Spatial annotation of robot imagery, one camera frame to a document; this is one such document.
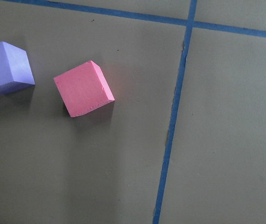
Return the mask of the pink foam block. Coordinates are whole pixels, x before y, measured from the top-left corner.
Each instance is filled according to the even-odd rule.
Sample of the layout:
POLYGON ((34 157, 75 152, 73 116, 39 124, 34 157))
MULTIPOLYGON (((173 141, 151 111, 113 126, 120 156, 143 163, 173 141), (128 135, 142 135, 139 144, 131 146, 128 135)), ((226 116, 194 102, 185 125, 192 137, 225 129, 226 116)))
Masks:
POLYGON ((53 79, 71 117, 88 114, 115 101, 101 68, 93 61, 53 79))

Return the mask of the purple foam block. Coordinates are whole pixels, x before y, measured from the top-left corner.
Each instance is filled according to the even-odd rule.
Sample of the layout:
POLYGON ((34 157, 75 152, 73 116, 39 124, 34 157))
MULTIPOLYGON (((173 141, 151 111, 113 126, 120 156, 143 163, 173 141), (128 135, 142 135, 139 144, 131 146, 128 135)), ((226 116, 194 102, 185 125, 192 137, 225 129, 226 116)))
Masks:
POLYGON ((0 42, 0 94, 8 94, 35 85, 25 50, 0 42))

